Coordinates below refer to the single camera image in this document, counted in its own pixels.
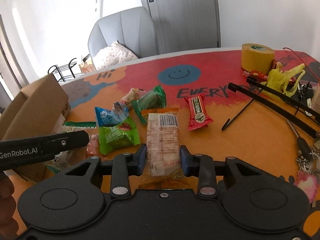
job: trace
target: door frame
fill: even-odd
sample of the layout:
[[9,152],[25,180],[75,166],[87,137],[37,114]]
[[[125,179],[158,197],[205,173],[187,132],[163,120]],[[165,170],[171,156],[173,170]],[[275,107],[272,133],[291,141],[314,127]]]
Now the door frame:
[[[151,11],[149,7],[148,0],[141,0],[142,6],[147,9],[151,16]],[[218,40],[218,46],[217,48],[221,47],[221,33],[220,33],[220,15],[219,15],[219,5],[218,0],[214,0],[214,6],[215,6],[215,13],[216,13],[216,21],[217,21],[217,40]]]
[[3,20],[2,20],[1,14],[0,14],[0,35],[4,37],[4,41],[5,41],[5,44],[7,46],[7,48],[4,48],[3,44],[0,43],[1,54],[4,57],[4,60],[7,63],[7,66],[9,68],[13,78],[15,79],[17,85],[20,88],[23,88],[26,85],[28,85],[29,82],[28,82],[26,76],[24,75],[20,65],[19,65],[19,63],[17,61],[17,58],[15,57],[15,55],[13,53],[12,47],[10,45],[10,42],[9,42],[9,39],[8,39],[8,36],[7,36],[7,33],[5,31],[5,28],[4,28],[4,23],[3,23]]

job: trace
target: barcode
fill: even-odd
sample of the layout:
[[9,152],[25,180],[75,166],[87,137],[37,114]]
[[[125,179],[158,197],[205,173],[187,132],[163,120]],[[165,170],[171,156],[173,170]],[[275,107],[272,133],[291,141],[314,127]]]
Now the barcode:
[[159,115],[160,126],[176,126],[178,127],[178,119],[173,114],[161,114]]

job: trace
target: gray leather chair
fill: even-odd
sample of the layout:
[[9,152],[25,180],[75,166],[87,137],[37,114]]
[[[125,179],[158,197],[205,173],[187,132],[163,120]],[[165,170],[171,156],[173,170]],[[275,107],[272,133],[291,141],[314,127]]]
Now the gray leather chair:
[[91,57],[114,41],[131,50],[138,58],[159,54],[153,21],[144,7],[121,11],[99,19],[89,36]]

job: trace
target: screwdriver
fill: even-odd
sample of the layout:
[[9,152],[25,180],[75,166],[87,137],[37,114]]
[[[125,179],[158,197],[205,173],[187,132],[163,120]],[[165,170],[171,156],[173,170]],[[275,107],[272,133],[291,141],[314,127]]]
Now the screwdriver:
[[299,153],[300,155],[307,161],[311,161],[312,160],[312,152],[311,149],[308,145],[308,143],[306,142],[305,139],[303,139],[300,134],[297,132],[297,130],[293,127],[292,123],[287,120],[287,123],[290,125],[292,131],[294,132],[294,134],[297,136],[297,144],[298,144],[298,148],[299,148]]

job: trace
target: red painted area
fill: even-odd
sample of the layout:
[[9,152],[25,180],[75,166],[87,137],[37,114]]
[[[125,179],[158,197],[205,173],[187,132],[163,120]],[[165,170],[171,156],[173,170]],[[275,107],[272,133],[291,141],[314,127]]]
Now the red painted area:
[[[306,64],[315,61],[306,54],[302,56]],[[301,64],[301,61],[290,51],[276,51],[276,59],[282,59],[283,62],[286,62],[285,69],[291,69]],[[201,75],[197,81],[189,84],[169,86],[161,83],[157,78],[158,74],[166,68],[176,65],[193,65],[201,70]],[[129,91],[130,88],[150,90],[156,85],[161,84],[166,92],[169,105],[179,104],[186,106],[183,98],[177,98],[181,89],[185,89],[183,90],[184,93],[181,94],[182,97],[190,96],[190,93],[196,93],[197,91],[207,93],[207,97],[205,98],[206,103],[213,101],[217,104],[227,105],[233,101],[248,100],[246,96],[240,93],[233,93],[226,88],[229,82],[248,86],[241,69],[240,50],[189,54],[157,59],[131,65],[127,67],[125,72],[125,77],[117,81],[119,85],[118,89],[124,92]]]

